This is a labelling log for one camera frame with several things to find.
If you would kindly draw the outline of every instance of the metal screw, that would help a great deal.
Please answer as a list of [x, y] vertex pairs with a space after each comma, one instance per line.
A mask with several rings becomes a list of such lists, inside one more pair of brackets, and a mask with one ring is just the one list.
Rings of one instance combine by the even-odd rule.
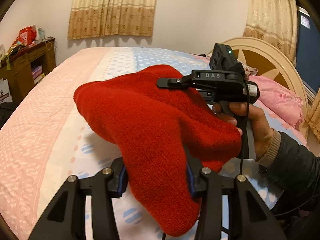
[[75, 182], [76, 179], [77, 179], [77, 176], [76, 176], [76, 175], [71, 175], [71, 176], [68, 177], [68, 181], [69, 181], [69, 182]]
[[240, 182], [244, 182], [246, 180], [245, 176], [240, 174], [237, 176], [237, 179], [240, 181]]
[[203, 167], [203, 168], [201, 169], [201, 171], [202, 171], [203, 174], [209, 174], [209, 173], [211, 173], [211, 169], [208, 168], [208, 167]]
[[102, 173], [105, 174], [105, 175], [108, 175], [111, 172], [112, 172], [112, 169], [110, 169], [110, 168], [105, 168], [105, 169], [102, 170]]

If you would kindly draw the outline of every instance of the red box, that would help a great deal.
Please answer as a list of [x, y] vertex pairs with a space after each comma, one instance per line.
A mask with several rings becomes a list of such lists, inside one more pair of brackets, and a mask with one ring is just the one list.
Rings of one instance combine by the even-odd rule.
[[32, 30], [32, 27], [25, 27], [19, 32], [19, 38], [24, 45], [28, 46], [36, 39], [37, 32]]

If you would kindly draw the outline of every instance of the person's hand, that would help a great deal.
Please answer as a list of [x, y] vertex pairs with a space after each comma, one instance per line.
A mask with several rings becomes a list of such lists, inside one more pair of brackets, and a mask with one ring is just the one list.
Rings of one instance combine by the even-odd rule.
[[[239, 116], [246, 115], [247, 103], [229, 103], [230, 110]], [[213, 111], [217, 117], [223, 121], [229, 122], [234, 126], [237, 126], [237, 120], [232, 116], [221, 113], [221, 105], [215, 104], [213, 106]], [[258, 159], [261, 159], [267, 152], [272, 138], [273, 138], [273, 129], [270, 128], [268, 120], [259, 107], [250, 105], [249, 106], [249, 119], [252, 120], [252, 132], [254, 137], [254, 148]]]

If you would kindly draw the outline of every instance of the red fabric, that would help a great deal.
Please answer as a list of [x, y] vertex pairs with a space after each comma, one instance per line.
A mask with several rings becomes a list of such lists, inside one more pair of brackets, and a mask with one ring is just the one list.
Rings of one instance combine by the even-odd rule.
[[214, 116], [195, 89], [159, 89], [160, 77], [181, 78], [167, 65], [80, 86], [74, 101], [92, 130], [119, 146], [135, 198], [170, 236], [196, 222], [182, 145], [204, 166], [220, 171], [240, 152], [238, 130]]

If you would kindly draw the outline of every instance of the finger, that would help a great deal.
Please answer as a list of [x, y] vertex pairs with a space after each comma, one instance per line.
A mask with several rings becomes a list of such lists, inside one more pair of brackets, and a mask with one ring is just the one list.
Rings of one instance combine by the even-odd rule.
[[242, 135], [243, 134], [242, 130], [240, 128], [238, 128], [238, 127], [237, 127], [237, 129], [238, 129], [240, 135]]
[[212, 106], [212, 110], [214, 111], [215, 114], [221, 113], [221, 105], [219, 103], [215, 103]]
[[[231, 102], [229, 104], [229, 108], [234, 114], [239, 116], [245, 116], [247, 113], [247, 103], [244, 102]], [[262, 118], [265, 118], [265, 114], [260, 107], [256, 107], [250, 104], [248, 118], [254, 121], [260, 120]]]
[[234, 126], [237, 126], [237, 120], [230, 116], [230, 115], [226, 115], [224, 113], [220, 113], [220, 114], [216, 114], [216, 116], [220, 119], [220, 120], [223, 120], [225, 122], [228, 122]]

